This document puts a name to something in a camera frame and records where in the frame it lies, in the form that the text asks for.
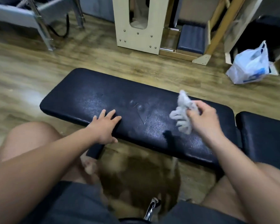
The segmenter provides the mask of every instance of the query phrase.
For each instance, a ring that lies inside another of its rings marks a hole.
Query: wooden floor
[[[113,23],[86,16],[80,30],[71,15],[69,37],[53,37],[54,52],[33,30],[18,28],[17,34],[0,31],[0,144],[13,127],[28,121],[46,121],[63,135],[79,126],[49,117],[39,104],[71,70],[94,71],[228,105],[234,113],[249,111],[280,120],[280,76],[259,83],[233,85],[225,75],[222,45],[208,66],[117,47]],[[56,25],[65,28],[65,21]],[[112,198],[118,217],[143,216],[153,196],[161,196],[164,210],[179,199],[199,203],[215,182],[214,174],[189,162],[179,162],[170,177],[171,157],[124,141],[108,145],[100,160],[102,184]]]

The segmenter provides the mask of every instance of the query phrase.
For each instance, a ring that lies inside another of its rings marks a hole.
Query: black strap
[[[66,15],[66,32],[64,35],[59,35],[50,25],[48,25],[48,28],[58,37],[66,38],[70,32],[70,19],[68,17],[68,14]]]

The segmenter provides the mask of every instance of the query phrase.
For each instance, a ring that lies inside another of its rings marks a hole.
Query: dark gray shorts
[[[101,203],[98,186],[59,182],[21,224],[120,223]],[[163,224],[244,224],[218,211],[179,202],[160,221]]]

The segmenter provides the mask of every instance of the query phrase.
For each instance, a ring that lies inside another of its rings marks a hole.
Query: plastic bag
[[[261,81],[270,72],[265,41],[257,49],[247,49],[235,56],[226,75],[234,84]]]

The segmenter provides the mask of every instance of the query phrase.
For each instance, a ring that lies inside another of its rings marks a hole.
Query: bench pad
[[[250,112],[236,115],[242,134],[243,150],[254,162],[280,169],[280,121]]]
[[[217,159],[193,132],[178,131],[169,114],[177,106],[178,93],[77,68],[71,71],[41,102],[41,110],[51,116],[86,126],[102,109],[116,109],[122,120],[115,137],[210,168],[219,167]],[[232,109],[205,101],[217,109],[224,134],[237,142]]]

